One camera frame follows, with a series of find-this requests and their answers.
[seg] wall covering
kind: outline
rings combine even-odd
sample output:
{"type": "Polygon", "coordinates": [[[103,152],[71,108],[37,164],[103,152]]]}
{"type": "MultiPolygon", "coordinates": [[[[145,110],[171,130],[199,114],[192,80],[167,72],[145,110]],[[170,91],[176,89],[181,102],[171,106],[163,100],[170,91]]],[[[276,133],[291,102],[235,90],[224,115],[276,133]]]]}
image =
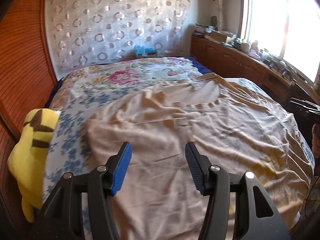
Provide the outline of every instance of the wall covering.
{"type": "Polygon", "coordinates": [[[190,0],[46,0],[45,23],[57,78],[132,58],[135,45],[179,55],[190,0]]]}

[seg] window frame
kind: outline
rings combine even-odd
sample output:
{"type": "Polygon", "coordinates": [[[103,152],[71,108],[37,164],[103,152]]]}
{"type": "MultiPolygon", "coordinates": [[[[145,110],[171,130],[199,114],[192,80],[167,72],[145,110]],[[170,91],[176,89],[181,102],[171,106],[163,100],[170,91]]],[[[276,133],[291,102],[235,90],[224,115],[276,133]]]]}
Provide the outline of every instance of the window frame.
{"type": "MultiPolygon", "coordinates": [[[[242,14],[242,19],[240,19],[240,38],[247,41],[249,38],[250,34],[250,26],[251,26],[251,18],[252,18],[252,0],[242,0],[243,1],[243,14],[242,14]]],[[[284,29],[284,40],[282,43],[282,48],[280,55],[276,55],[276,57],[280,60],[283,60],[287,66],[292,67],[304,80],[306,83],[308,83],[310,86],[313,86],[315,83],[319,81],[318,73],[320,73],[320,63],[318,66],[318,71],[317,71],[317,76],[315,81],[313,82],[310,80],[303,72],[295,68],[292,64],[287,62],[286,60],[283,59],[284,53],[285,53],[285,48],[286,48],[286,42],[287,42],[287,35],[289,31],[289,22],[290,22],[290,16],[289,16],[289,10],[287,10],[287,20],[285,24],[285,29],[284,29]]]]}

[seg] hand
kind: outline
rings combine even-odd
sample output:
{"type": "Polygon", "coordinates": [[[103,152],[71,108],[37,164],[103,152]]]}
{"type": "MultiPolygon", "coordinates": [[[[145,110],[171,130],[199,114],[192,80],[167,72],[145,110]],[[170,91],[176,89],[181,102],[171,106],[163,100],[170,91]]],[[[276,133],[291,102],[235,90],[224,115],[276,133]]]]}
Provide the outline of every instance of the hand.
{"type": "Polygon", "coordinates": [[[312,127],[312,153],[314,158],[320,157],[320,139],[316,135],[316,125],[312,127]]]}

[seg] pikachu plush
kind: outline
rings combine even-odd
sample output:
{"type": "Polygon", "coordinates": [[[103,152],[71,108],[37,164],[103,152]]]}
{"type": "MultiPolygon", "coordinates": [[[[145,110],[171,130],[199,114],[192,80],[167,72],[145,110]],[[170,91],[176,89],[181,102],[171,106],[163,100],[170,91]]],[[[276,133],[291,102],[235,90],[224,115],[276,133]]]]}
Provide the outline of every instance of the pikachu plush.
{"type": "Polygon", "coordinates": [[[59,114],[52,109],[30,111],[24,123],[19,142],[8,158],[8,167],[18,182],[22,195],[22,211],[33,223],[33,207],[42,207],[42,181],[49,144],[59,114]]]}

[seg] blue gripper pad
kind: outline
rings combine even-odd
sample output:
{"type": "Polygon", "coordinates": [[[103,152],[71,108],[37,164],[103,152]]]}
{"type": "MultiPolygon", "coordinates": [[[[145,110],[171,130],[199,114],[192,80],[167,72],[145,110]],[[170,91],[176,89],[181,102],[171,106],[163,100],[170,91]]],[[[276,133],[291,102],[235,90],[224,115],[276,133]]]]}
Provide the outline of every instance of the blue gripper pad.
{"type": "Polygon", "coordinates": [[[114,163],[114,171],[112,176],[112,186],[110,188],[111,194],[115,196],[121,189],[124,176],[127,173],[127,169],[132,156],[132,147],[128,142],[124,142],[119,150],[118,154],[115,155],[117,162],[114,163]]]}
{"type": "Polygon", "coordinates": [[[203,195],[206,190],[205,177],[209,176],[209,171],[204,167],[204,162],[193,142],[186,144],[185,154],[196,189],[203,195]]]}

